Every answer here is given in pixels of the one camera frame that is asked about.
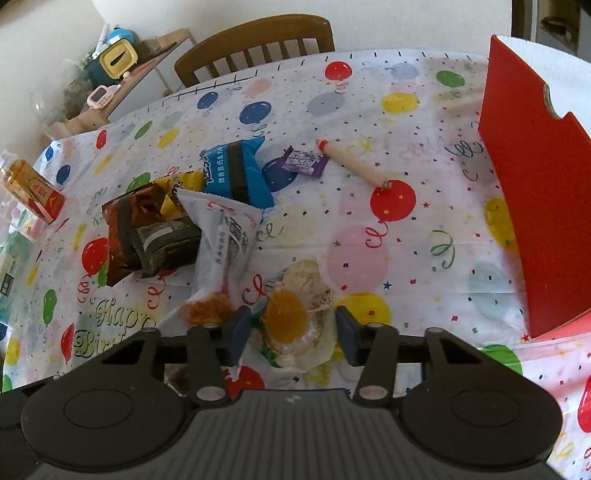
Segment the balloon pattern tablecloth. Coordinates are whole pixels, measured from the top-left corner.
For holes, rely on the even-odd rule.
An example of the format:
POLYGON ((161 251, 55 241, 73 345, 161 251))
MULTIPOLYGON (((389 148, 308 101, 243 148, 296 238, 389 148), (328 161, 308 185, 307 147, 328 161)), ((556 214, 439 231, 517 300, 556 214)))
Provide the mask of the balloon pattern tablecloth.
POLYGON ((235 302, 259 310, 266 279, 315 260, 335 304, 361 321, 408 335, 444 328, 550 391, 564 419, 550 464, 588 478, 590 339, 530 335, 507 203, 478 132, 487 67, 481 55, 418 50, 292 59, 52 143, 36 166, 67 202, 40 228, 1 330, 2 390, 77 367, 189 296, 188 267, 106 285, 104 203, 199 169, 202 150, 263 137, 256 160, 274 206, 235 302), (321 152, 318 140, 387 175, 390 187, 331 159, 318 179, 281 168, 287 149, 321 152))

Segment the sausage stick red tip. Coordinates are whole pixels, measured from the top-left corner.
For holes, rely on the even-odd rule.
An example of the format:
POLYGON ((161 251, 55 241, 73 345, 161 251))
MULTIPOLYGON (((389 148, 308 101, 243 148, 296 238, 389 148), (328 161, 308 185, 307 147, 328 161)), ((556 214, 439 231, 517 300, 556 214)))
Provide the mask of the sausage stick red tip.
POLYGON ((390 180, 387 175, 375 170, 362 159, 335 146, 334 142, 318 140, 318 149, 329 159, 342 165, 356 176, 364 179, 375 188, 388 189, 390 180))

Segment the wooden side cabinet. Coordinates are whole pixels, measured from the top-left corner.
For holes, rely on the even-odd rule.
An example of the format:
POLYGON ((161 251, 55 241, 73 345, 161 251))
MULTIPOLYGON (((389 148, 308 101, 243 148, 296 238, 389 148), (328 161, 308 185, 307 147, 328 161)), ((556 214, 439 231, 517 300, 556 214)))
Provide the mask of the wooden side cabinet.
POLYGON ((174 71, 174 63, 195 45, 190 31, 187 28, 174 30, 154 37, 152 44, 160 47, 160 52, 123 78, 104 108, 96 110, 88 107, 71 120, 51 122, 42 127, 43 134, 50 140, 58 140, 97 130, 179 91, 182 82, 174 71))

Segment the yellow teal tissue holder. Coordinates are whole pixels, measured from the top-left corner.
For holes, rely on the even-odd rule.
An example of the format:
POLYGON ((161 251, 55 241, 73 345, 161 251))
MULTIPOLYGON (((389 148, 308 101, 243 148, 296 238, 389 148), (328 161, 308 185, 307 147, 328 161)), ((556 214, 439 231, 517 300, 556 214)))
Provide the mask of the yellow teal tissue holder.
POLYGON ((84 75, 93 87, 118 83, 125 72, 138 62, 138 54, 127 39, 119 39, 84 67, 84 75))

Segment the purple candy packet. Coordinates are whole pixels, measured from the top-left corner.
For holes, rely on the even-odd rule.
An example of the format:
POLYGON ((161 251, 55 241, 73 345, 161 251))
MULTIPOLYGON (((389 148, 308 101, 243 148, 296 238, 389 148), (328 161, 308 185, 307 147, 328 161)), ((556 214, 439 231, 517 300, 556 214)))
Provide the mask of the purple candy packet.
POLYGON ((322 177, 322 172, 324 172, 328 161, 329 158, 321 152, 301 151, 290 147, 284 154, 281 168, 290 173, 303 174, 318 179, 322 177))

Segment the white long snack packet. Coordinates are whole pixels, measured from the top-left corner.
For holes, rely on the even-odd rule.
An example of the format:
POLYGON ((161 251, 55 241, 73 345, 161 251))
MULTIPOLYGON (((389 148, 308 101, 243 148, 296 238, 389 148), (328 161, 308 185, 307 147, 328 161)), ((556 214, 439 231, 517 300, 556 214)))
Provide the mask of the white long snack packet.
POLYGON ((256 243, 263 211, 204 192, 180 191, 178 198, 201 236, 193 293, 179 308, 190 327, 220 325, 235 312, 235 290, 256 243))

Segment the white pink timer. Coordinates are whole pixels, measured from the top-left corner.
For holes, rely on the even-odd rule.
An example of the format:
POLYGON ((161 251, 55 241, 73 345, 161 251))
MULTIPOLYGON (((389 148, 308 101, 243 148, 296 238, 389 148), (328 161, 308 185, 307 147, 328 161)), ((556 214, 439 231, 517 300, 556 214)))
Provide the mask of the white pink timer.
POLYGON ((101 110, 113 100, 120 88, 120 85, 99 85, 88 95, 86 103, 91 109, 101 110))

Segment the orange tea bottle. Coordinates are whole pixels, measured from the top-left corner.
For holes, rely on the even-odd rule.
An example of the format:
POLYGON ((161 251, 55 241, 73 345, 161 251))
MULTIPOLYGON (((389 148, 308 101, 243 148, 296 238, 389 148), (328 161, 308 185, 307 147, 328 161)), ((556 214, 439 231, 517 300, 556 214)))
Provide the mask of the orange tea bottle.
POLYGON ((26 160, 3 150, 1 178, 6 190, 39 219, 46 224, 57 219, 65 197, 26 160))

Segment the brown Oreo snack bag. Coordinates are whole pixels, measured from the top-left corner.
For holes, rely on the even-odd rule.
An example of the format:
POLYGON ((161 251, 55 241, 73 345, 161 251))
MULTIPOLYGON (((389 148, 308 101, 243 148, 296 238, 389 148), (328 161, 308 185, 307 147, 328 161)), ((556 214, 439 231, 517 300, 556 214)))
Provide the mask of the brown Oreo snack bag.
POLYGON ((102 205, 108 225, 107 286, 142 269, 132 238, 136 229, 163 220, 160 210, 165 196, 161 186, 150 182, 102 205))

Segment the red cardboard box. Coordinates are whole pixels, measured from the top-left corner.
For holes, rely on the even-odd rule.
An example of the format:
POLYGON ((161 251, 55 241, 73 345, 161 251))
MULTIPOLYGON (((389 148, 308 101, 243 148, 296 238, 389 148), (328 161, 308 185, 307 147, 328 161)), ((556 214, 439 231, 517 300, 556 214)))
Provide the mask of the red cardboard box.
POLYGON ((533 337, 590 310, 590 64, 490 40, 479 131, 508 205, 533 337))

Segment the blue Oreo snack packet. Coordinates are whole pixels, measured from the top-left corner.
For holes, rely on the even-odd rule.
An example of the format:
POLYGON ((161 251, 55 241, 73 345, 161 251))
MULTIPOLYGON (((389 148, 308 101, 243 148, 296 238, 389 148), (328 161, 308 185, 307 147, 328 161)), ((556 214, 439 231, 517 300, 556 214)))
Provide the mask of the blue Oreo snack packet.
POLYGON ((263 137, 250 138, 202 150, 204 192, 259 209, 273 208, 273 194, 256 163, 263 142, 263 137))

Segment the clear pastry packet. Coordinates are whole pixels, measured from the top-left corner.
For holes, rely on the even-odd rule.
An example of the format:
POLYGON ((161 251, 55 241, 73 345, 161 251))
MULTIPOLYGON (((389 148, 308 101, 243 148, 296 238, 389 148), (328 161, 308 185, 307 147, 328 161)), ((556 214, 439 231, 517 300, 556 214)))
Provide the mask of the clear pastry packet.
POLYGON ((304 259, 266 279, 259 317, 260 353, 274 368, 304 373, 329 361, 337 344, 332 290, 315 260, 304 259))

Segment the wooden chair far side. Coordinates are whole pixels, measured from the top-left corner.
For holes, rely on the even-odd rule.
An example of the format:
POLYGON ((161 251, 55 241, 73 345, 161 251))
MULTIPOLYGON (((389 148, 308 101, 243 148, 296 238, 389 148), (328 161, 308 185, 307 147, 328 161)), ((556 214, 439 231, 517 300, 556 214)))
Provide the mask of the wooden chair far side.
POLYGON ((310 55, 305 41, 314 41, 319 53, 335 51, 334 34, 328 19, 311 14, 283 14, 252 20, 208 37, 186 51, 174 64, 184 87, 197 85, 197 71, 205 68, 212 78, 221 76, 215 63, 224 60, 230 73, 238 72, 233 55, 242 54, 249 68, 256 66, 252 49, 259 49, 266 63, 273 63, 270 44, 280 48, 280 58, 290 59, 287 42, 296 42, 300 56, 310 55))

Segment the yellow snack packet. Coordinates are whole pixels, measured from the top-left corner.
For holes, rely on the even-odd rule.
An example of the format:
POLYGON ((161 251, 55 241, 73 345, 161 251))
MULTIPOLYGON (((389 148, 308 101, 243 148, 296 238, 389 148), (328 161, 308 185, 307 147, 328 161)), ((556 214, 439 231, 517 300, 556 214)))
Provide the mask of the yellow snack packet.
POLYGON ((186 215, 178 200, 178 191, 199 192, 204 189, 205 178, 201 171, 187 171, 160 177, 154 180, 154 183, 165 192, 160 214, 164 220, 174 220, 186 215))

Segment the clear glass vase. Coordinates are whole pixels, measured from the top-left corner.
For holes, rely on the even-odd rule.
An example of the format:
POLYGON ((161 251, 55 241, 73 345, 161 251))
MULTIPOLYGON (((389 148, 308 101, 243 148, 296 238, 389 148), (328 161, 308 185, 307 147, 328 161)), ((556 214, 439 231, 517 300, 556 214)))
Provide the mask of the clear glass vase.
POLYGON ((91 81, 84 71, 66 59, 37 83, 29 95, 30 106, 41 124, 51 125, 76 117, 91 90, 91 81))

